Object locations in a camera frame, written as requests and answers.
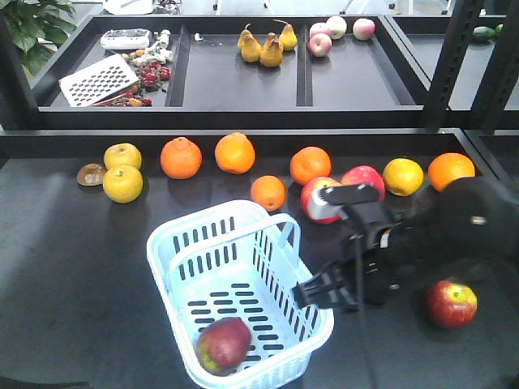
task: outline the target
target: toy fruit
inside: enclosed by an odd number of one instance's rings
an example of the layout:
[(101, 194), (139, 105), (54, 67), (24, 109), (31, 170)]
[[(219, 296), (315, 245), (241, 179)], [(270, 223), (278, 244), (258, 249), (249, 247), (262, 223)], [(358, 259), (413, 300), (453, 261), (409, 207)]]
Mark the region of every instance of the toy fruit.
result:
[(276, 211), (285, 203), (285, 184), (275, 176), (259, 177), (252, 183), (251, 199), (269, 212)]
[(442, 328), (469, 324), (478, 309), (478, 299), (467, 285), (441, 280), (427, 289), (427, 310), (431, 321)]
[(87, 164), (76, 174), (76, 180), (83, 186), (96, 186), (103, 183), (106, 167), (103, 164)]
[(106, 149), (104, 162), (107, 169), (118, 165), (130, 165), (140, 169), (142, 156), (139, 149), (131, 143), (118, 143)]
[(301, 208), (305, 215), (312, 221), (319, 224), (330, 224), (339, 220), (339, 216), (327, 217), (326, 219), (314, 219), (308, 211), (308, 203), (310, 202), (311, 192), (319, 188), (328, 188), (330, 186), (339, 186), (341, 183), (331, 177), (316, 177), (307, 182), (301, 191)]
[(495, 36), (495, 30), (486, 26), (478, 26), (472, 31), (472, 41), (486, 43)]
[(380, 193), (379, 200), (384, 200), (386, 195), (384, 179), (368, 165), (359, 165), (348, 170), (341, 179), (342, 185), (367, 184), (373, 186)]
[(103, 191), (116, 203), (129, 203), (137, 199), (143, 190), (143, 176), (129, 165), (108, 169), (103, 177)]
[(255, 150), (251, 141), (241, 132), (222, 137), (214, 149), (217, 165), (224, 172), (243, 174), (255, 162)]
[(298, 37), (295, 35), (294, 27), (292, 24), (285, 22), (284, 20), (274, 19), (277, 22), (284, 23), (285, 26), (281, 31), (281, 35), (279, 36), (279, 41), (283, 45), (283, 51), (292, 51), (295, 49), (295, 46), (298, 45)]
[(474, 164), (468, 156), (457, 152), (445, 152), (437, 156), (427, 170), (433, 188), (441, 192), (445, 187), (461, 177), (474, 177)]
[(330, 156), (320, 147), (305, 147), (296, 152), (290, 160), (290, 176), (299, 185), (305, 185), (315, 177), (327, 177), (331, 172)]
[(348, 28), (348, 24), (344, 18), (339, 15), (330, 16), (326, 21), (326, 24), (332, 30), (332, 35), (330, 35), (330, 37), (333, 40), (341, 39), (346, 33), (346, 29)]
[(248, 25), (246, 25), (245, 28), (240, 33), (240, 37), (238, 38), (238, 43), (236, 44), (238, 49), (240, 49), (240, 50), (242, 49), (242, 46), (243, 46), (243, 38), (245, 38), (245, 36), (252, 35), (252, 32), (249, 31), (250, 25), (251, 25), (250, 23)]
[(496, 38), (499, 38), (502, 29), (503, 29), (503, 24), (498, 24), (497, 26), (495, 26), (494, 32), (495, 32)]
[(202, 330), (196, 356), (202, 367), (215, 375), (228, 375), (245, 359), (251, 330), (238, 317), (221, 318)]
[(171, 178), (186, 179), (198, 173), (202, 165), (202, 152), (188, 138), (180, 136), (170, 140), (161, 151), (161, 167)]
[(278, 39), (277, 35), (274, 32), (269, 32), (267, 34), (267, 38), (265, 38), (265, 42), (263, 43), (263, 50), (266, 50), (267, 47), (270, 45), (270, 42), (272, 42), (274, 39)]
[(258, 62), (262, 50), (260, 43), (252, 35), (247, 35), (243, 38), (241, 50), (243, 61), (249, 63)]
[(283, 45), (274, 38), (270, 40), (268, 47), (263, 49), (259, 61), (266, 67), (277, 67), (283, 62)]
[(326, 34), (315, 34), (308, 41), (308, 49), (314, 57), (325, 57), (332, 49), (332, 38)]
[(375, 33), (375, 23), (371, 19), (357, 19), (354, 23), (354, 36), (359, 41), (367, 41)]
[(405, 197), (420, 189), (425, 175), (415, 161), (408, 158), (395, 158), (384, 168), (382, 178), (388, 192)]
[(315, 34), (326, 34), (331, 36), (332, 29), (326, 23), (314, 23), (310, 26), (308, 38), (312, 38)]

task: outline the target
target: pear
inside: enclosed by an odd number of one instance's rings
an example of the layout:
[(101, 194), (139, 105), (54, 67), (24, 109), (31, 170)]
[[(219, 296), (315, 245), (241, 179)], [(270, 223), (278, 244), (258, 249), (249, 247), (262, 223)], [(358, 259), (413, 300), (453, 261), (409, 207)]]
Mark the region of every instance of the pear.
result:
[(266, 50), (267, 47), (270, 45), (270, 42), (273, 40), (273, 39), (276, 39), (279, 41), (279, 38), (277, 37), (277, 35), (273, 32), (269, 32), (267, 34), (267, 39), (265, 40), (265, 43), (263, 44), (263, 50)]
[(263, 47), (252, 35), (243, 38), (242, 58), (245, 62), (258, 62)]
[(249, 23), (247, 26), (245, 26), (245, 28), (240, 33), (240, 37), (238, 38), (238, 43), (237, 43), (237, 46), (240, 50), (242, 49), (242, 46), (243, 46), (243, 38), (245, 38), (245, 36), (252, 35), (252, 32), (250, 32), (248, 29), (250, 25), (251, 24)]
[(277, 38), (272, 39), (268, 47), (261, 52), (259, 59), (263, 66), (279, 66), (283, 62), (283, 45), (281, 42)]
[(284, 51), (292, 51), (295, 49), (295, 46), (298, 45), (298, 37), (295, 35), (294, 27), (292, 24), (285, 22), (284, 20), (274, 19), (277, 22), (284, 23), (283, 31), (281, 31), (281, 35), (279, 36), (279, 41), (283, 45)]

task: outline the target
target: red apple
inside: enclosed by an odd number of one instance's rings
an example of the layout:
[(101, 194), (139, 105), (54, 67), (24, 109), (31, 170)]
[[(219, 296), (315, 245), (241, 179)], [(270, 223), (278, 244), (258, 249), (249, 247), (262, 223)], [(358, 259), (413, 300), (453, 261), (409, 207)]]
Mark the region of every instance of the red apple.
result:
[(368, 165), (356, 166), (348, 170), (341, 179), (342, 185), (367, 184), (373, 186), (380, 193), (379, 200), (382, 201), (386, 195), (386, 187), (382, 176)]
[(251, 330), (240, 318), (221, 318), (200, 334), (196, 356), (209, 373), (230, 374), (245, 359), (251, 337)]
[(464, 327), (478, 309), (473, 290), (449, 280), (434, 283), (427, 289), (427, 310), (431, 321), (442, 328)]
[(315, 34), (308, 41), (308, 49), (314, 57), (325, 57), (332, 49), (332, 38), (323, 33)]
[(312, 38), (315, 34), (326, 34), (328, 36), (332, 35), (332, 29), (326, 23), (314, 23), (310, 27), (310, 31), (308, 32), (309, 38)]
[(308, 211), (308, 202), (310, 201), (311, 192), (315, 189), (327, 188), (330, 186), (339, 186), (341, 183), (331, 177), (316, 177), (307, 182), (301, 191), (301, 207), (310, 220), (319, 224), (330, 224), (335, 220), (339, 220), (339, 216), (327, 217), (326, 219), (315, 219)]
[(354, 23), (354, 36), (360, 41), (367, 41), (375, 33), (375, 23), (370, 19), (357, 19)]

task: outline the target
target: potted plant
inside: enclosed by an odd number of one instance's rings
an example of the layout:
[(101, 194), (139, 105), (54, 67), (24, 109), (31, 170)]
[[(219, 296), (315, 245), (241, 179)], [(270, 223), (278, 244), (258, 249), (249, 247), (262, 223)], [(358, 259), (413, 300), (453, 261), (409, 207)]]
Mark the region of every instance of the potted plant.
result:
[(75, 30), (75, 9), (67, 0), (0, 0), (0, 10), (26, 71), (35, 75)]

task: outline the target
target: cucumber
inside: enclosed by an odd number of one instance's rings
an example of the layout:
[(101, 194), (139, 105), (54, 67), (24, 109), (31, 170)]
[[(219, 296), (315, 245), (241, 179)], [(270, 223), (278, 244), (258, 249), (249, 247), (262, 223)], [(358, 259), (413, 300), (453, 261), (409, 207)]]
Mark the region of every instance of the cucumber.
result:
[(503, 24), (498, 24), (497, 26), (495, 26), (494, 32), (495, 32), (495, 37), (496, 38), (500, 35), (501, 28), (503, 28)]
[(495, 31), (493, 28), (479, 26), (474, 29), (472, 32), (472, 41), (477, 43), (488, 42), (495, 36)]

